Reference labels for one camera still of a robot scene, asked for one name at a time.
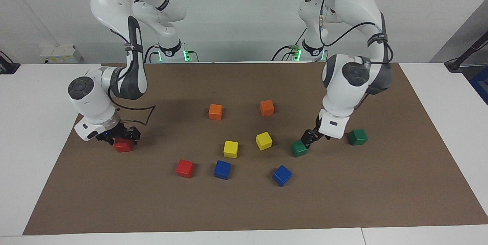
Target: blue object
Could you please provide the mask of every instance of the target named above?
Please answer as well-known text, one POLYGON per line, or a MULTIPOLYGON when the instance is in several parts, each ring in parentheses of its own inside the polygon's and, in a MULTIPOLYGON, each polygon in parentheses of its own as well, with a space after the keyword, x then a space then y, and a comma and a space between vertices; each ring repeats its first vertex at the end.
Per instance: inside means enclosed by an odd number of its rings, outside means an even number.
POLYGON ((291 172, 288 169, 281 165, 273 174, 273 179, 278 183, 279 186, 283 186, 286 182, 291 178, 291 172))
POLYGON ((214 176, 221 179, 229 179, 229 174, 230 174, 230 163, 218 160, 215 165, 214 176))
POLYGON ((469 83, 471 86, 473 86, 485 103, 488 104, 488 67, 478 73, 469 81, 469 83))

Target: blue cube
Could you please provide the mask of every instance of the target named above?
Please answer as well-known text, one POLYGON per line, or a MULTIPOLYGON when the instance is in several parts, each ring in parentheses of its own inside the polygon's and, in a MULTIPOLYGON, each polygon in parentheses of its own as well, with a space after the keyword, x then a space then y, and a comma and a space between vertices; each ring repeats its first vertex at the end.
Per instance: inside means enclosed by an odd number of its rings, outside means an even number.
POLYGON ((221 179, 229 179, 229 174, 230 174, 230 163, 218 160, 215 165, 214 176, 221 179))
POLYGON ((279 186, 283 186, 286 182, 291 178, 291 172, 288 169, 281 165, 273 174, 273 179, 278 183, 279 186))

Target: orange cube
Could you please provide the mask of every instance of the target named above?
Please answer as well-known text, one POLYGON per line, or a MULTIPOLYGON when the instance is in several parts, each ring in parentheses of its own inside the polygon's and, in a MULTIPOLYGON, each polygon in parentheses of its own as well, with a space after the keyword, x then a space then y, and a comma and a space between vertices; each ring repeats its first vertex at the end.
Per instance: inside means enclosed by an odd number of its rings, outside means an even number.
POLYGON ((221 120, 222 111, 223 111, 222 105, 211 104, 209 109, 209 118, 213 120, 221 120))
POLYGON ((274 113, 274 105, 273 101, 271 100, 266 100, 266 101, 261 101, 261 114, 265 116, 270 116, 274 113))

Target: green cube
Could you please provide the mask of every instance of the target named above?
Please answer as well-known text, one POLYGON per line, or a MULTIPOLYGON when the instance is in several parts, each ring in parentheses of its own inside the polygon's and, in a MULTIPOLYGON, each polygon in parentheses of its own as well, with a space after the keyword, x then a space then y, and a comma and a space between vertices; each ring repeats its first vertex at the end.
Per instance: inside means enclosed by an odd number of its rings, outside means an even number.
POLYGON ((364 143, 366 143, 366 141, 368 141, 368 136, 366 136, 366 132, 364 131, 364 129, 353 130, 349 133, 349 136, 347 136, 347 138, 349 138, 349 143, 352 146, 363 145, 364 143))
POLYGON ((291 152, 294 157, 300 157, 307 153, 307 148, 301 140, 298 140, 291 144, 291 152))

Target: white electrical box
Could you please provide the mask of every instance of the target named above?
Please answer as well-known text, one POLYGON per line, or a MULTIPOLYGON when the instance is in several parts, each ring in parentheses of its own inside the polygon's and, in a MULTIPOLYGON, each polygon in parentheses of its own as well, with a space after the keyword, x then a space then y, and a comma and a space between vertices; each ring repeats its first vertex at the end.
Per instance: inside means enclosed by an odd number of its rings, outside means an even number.
POLYGON ((73 45, 46 47, 40 53, 42 62, 47 63, 83 63, 83 57, 73 45))

